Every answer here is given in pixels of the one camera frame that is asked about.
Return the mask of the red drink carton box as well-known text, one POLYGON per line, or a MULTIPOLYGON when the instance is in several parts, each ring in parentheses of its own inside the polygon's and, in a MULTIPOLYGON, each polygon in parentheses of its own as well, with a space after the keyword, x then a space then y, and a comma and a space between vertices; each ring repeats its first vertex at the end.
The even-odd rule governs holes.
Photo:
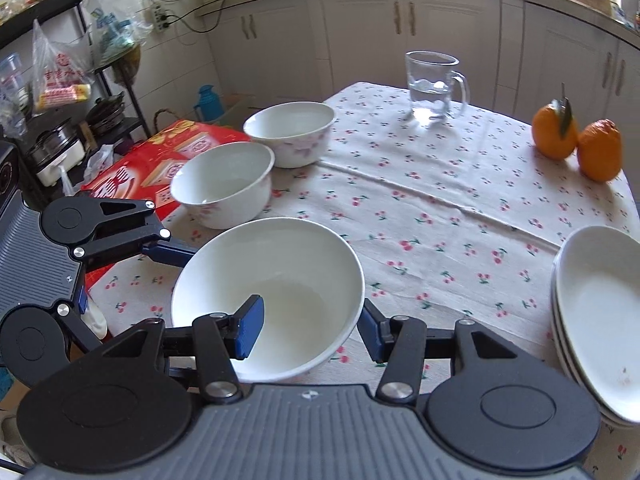
POLYGON ((188 160, 217 145, 248 140, 247 134, 228 127, 180 119, 135 145, 80 190, 99 198, 152 200, 158 218, 164 220, 179 207, 169 185, 188 160))

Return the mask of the blue printed plastic bag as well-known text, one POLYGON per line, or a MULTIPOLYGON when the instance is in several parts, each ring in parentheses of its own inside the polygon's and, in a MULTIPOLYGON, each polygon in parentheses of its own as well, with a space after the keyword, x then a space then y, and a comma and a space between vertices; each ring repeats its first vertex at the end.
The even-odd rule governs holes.
POLYGON ((111 65, 142 47, 152 32, 145 16, 149 0, 82 0, 81 5, 96 67, 111 65))

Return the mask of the plastic bag with snacks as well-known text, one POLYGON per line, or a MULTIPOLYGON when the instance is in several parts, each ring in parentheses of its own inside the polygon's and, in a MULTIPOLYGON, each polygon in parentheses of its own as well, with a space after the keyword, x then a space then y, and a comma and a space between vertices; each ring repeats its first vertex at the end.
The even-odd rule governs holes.
POLYGON ((94 78, 88 34, 72 42, 53 41, 35 20, 32 62, 35 115, 90 99, 94 78))

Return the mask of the white fruit plate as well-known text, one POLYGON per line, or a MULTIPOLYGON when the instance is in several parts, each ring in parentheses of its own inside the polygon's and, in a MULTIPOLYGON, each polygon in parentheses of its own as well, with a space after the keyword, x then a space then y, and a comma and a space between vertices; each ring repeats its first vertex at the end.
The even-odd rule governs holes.
POLYGON ((613 428, 618 429, 631 429, 639 426, 638 422, 631 422, 623 417, 615 414, 600 398, 600 396, 589 385, 589 382, 582 376, 582 372, 574 359, 573 353, 570 351, 570 345, 566 338, 564 325, 560 315, 560 304, 558 300, 558 291, 556 290, 555 283, 555 268, 552 268, 551 272, 551 312, 552 312, 552 325, 553 325, 553 339, 558 359, 561 363, 564 374, 572 378, 576 384, 580 385, 583 389, 589 392, 593 399, 596 400, 598 408, 602 417, 602 420, 613 428))
POLYGON ((582 376, 639 423, 639 242, 609 226, 570 234, 553 263, 560 315, 582 376))

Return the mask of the black metal shelf rack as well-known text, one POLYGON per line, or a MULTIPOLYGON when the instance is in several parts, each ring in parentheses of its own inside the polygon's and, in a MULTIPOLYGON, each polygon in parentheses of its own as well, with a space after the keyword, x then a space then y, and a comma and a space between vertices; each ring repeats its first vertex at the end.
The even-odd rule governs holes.
POLYGON ((32 21, 35 116, 88 101, 94 73, 122 62, 151 30, 122 0, 82 0, 81 6, 91 23, 84 36, 73 42, 51 40, 38 18, 32 21))

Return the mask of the bumpy orange tangerine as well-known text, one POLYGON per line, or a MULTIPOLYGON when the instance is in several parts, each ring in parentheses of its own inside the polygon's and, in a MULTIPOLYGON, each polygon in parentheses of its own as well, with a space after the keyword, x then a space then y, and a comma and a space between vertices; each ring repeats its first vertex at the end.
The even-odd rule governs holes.
POLYGON ((600 119, 584 129, 578 136, 577 160, 580 171, 594 182, 617 177, 623 168, 623 144, 612 120, 600 119))

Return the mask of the blue thermos jug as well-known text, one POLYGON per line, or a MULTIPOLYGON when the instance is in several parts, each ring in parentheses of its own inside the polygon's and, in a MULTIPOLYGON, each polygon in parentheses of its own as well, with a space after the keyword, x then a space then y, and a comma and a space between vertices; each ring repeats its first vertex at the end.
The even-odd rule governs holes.
POLYGON ((200 122, 213 122, 224 114, 220 96, 211 84, 204 84, 198 89, 198 102, 193 109, 200 122))

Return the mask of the glass water mug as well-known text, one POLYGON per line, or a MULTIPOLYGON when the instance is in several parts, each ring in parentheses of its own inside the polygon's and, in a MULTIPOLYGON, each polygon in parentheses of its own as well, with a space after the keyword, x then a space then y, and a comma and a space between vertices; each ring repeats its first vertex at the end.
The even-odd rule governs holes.
POLYGON ((430 126, 464 115, 470 87, 457 71, 460 61, 435 51, 413 50, 405 54, 411 114, 430 126))

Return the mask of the white kitchen cabinets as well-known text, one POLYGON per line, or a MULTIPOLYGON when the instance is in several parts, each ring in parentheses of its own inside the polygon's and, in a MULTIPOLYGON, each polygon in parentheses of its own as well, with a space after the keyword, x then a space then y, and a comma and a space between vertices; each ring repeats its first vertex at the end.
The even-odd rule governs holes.
POLYGON ((266 107, 358 81, 403 87, 405 55, 454 56, 474 105, 531 120, 566 92, 581 125, 623 136, 639 181, 639 40, 591 11, 528 0, 230 0, 204 16, 221 89, 266 107))

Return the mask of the white floral bowl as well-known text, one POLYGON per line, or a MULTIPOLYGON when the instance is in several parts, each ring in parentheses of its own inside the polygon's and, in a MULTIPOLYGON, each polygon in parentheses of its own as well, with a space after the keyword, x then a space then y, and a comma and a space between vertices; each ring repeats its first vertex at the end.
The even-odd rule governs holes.
POLYGON ((326 154, 336 119, 334 109, 318 102, 289 102, 250 116, 243 131, 274 153, 274 166, 302 168, 326 154))

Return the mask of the orange with leaf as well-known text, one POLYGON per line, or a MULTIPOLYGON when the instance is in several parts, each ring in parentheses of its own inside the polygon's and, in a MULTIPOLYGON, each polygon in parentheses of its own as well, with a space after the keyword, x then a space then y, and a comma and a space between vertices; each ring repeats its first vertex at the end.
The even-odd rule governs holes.
POLYGON ((532 121, 534 147, 548 159, 567 159, 577 146, 578 127, 565 84, 559 99, 551 100, 536 111, 532 121))

